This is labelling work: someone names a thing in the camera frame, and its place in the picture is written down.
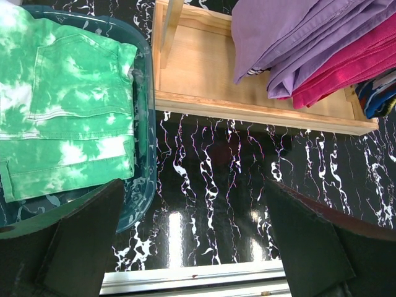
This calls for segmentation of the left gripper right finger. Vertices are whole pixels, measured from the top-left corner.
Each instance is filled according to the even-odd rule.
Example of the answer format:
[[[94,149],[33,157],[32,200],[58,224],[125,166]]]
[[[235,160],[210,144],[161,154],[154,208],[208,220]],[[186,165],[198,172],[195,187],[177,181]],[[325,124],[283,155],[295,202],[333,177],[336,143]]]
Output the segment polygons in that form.
[[[265,199],[292,296],[395,296],[395,230],[272,180]]]

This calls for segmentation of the green white trousers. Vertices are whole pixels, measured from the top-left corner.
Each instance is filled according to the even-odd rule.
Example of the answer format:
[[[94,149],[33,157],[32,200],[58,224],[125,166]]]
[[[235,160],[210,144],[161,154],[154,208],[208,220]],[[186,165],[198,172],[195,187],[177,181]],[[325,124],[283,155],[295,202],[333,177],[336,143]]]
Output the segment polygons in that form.
[[[1,3],[1,184],[6,202],[134,174],[128,43]]]

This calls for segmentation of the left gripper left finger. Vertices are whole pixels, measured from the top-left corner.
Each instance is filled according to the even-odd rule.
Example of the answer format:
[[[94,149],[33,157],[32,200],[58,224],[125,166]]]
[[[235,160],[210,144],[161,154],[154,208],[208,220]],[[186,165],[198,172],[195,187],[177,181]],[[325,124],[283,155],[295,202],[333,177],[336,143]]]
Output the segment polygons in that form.
[[[1,296],[98,296],[123,199],[115,179],[1,227]]]

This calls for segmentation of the blue patterned trousers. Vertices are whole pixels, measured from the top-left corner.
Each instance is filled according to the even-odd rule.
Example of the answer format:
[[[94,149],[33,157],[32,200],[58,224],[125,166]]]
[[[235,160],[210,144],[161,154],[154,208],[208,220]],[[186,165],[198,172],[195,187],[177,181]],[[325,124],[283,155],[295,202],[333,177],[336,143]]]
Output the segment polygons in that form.
[[[365,117],[385,117],[395,106],[395,68],[357,83],[354,88]]]

